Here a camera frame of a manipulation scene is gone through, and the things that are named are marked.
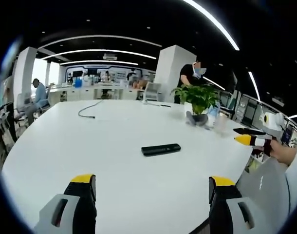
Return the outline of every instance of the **white table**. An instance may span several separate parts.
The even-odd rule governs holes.
[[[209,213],[208,177],[236,182],[251,148],[183,120],[172,108],[140,101],[58,103],[18,139],[2,170],[15,206],[30,227],[39,211],[76,175],[96,175],[98,234],[187,234]],[[180,152],[144,157],[141,147],[178,143]]]

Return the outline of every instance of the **white column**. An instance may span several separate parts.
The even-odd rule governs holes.
[[[49,72],[50,72],[50,63],[47,63],[47,68],[46,68],[46,80],[45,80],[45,86],[48,86],[48,80],[49,80]]]
[[[32,73],[37,49],[27,47],[18,57],[13,80],[14,106],[17,104],[18,94],[30,93]]]
[[[66,67],[60,66],[58,84],[62,84],[65,82],[65,72],[66,72]]]
[[[174,94],[170,93],[178,85],[181,69],[195,61],[196,55],[178,45],[160,51],[154,82],[162,84],[161,101],[174,102]]]

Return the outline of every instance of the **hand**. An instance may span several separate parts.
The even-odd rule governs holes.
[[[275,157],[278,162],[285,163],[288,166],[293,162],[297,153],[296,148],[282,146],[276,140],[271,140],[270,145],[272,147],[270,156]]]

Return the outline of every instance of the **ceiling light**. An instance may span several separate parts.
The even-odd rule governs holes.
[[[294,116],[290,116],[288,118],[297,118],[297,115],[294,115]]]
[[[208,11],[206,11],[203,7],[201,7],[199,4],[197,4],[196,2],[194,2],[193,0],[183,0],[185,1],[187,4],[191,5],[192,7],[194,7],[196,10],[198,10],[199,12],[201,12],[204,16],[206,16],[222,33],[223,35],[226,37],[226,39],[231,43],[231,45],[233,46],[233,48],[235,50],[240,50],[239,47],[237,46],[237,44],[235,43],[235,41],[233,40],[233,38],[231,37],[231,35],[226,31],[226,29],[216,20],[216,18],[214,18]]]
[[[50,55],[50,56],[44,57],[42,59],[48,59],[48,58],[51,58],[51,57],[55,57],[55,56],[59,56],[59,55],[65,55],[65,54],[72,54],[72,53],[79,53],[79,52],[97,52],[97,51],[125,53],[125,54],[131,54],[131,55],[138,55],[138,56],[142,56],[142,57],[147,57],[149,59],[156,59],[155,57],[149,56],[149,55],[143,55],[143,54],[139,54],[139,53],[134,53],[134,52],[129,52],[129,51],[122,51],[122,50],[106,50],[106,49],[73,50],[73,51],[67,51],[67,52],[62,52],[62,53]]]
[[[49,45],[53,45],[53,44],[56,44],[56,43],[60,43],[62,41],[74,40],[74,39],[80,39],[80,38],[120,38],[120,39],[135,40],[135,41],[155,45],[155,46],[158,46],[158,47],[163,47],[162,45],[159,45],[159,44],[156,44],[156,43],[153,43],[153,42],[150,42],[150,41],[141,40],[141,39],[137,39],[137,38],[129,38],[129,37],[124,37],[124,36],[117,36],[117,35],[84,35],[84,36],[76,36],[76,37],[63,38],[63,39],[60,39],[60,40],[56,40],[56,41],[50,42],[48,44],[42,45],[38,49],[42,49],[44,47],[47,47]]]
[[[113,62],[113,63],[124,63],[124,64],[130,64],[130,65],[138,65],[138,63],[134,63],[134,62],[123,62],[123,61],[115,61],[115,60],[82,60],[82,61],[64,62],[64,63],[60,63],[60,64],[66,65],[66,64],[82,63],[82,62]]]
[[[249,73],[249,76],[250,76],[250,78],[251,78],[251,81],[252,81],[252,83],[253,83],[253,85],[254,85],[254,87],[255,87],[255,91],[256,91],[256,94],[257,94],[257,98],[258,98],[258,100],[261,102],[261,100],[260,100],[260,96],[259,96],[259,91],[258,91],[258,88],[257,88],[256,81],[255,81],[255,79],[254,79],[254,76],[252,75],[251,72],[248,72],[248,73]]]
[[[213,82],[212,80],[208,79],[207,77],[203,77],[205,80],[209,81],[210,83],[213,83],[214,85],[218,86],[219,88],[225,90],[222,86],[218,85],[216,82]]]

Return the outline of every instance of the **black cable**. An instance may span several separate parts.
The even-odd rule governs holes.
[[[290,214],[290,211],[291,211],[290,188],[289,188],[289,183],[288,183],[287,176],[285,176],[285,179],[286,179],[286,182],[287,182],[288,195],[289,195],[289,210],[288,210],[288,213]]]
[[[103,101],[103,100],[101,100],[101,101],[99,101],[99,102],[97,102],[97,103],[95,103],[95,104],[93,104],[93,105],[91,105],[91,106],[87,106],[87,107],[85,107],[84,109],[81,109],[80,111],[78,111],[78,116],[80,116],[80,117],[84,117],[84,118],[95,118],[95,116],[83,116],[83,115],[80,114],[80,112],[82,112],[82,111],[84,111],[84,110],[87,110],[88,108],[94,107],[94,106],[96,106],[97,104],[101,103],[102,101]]]

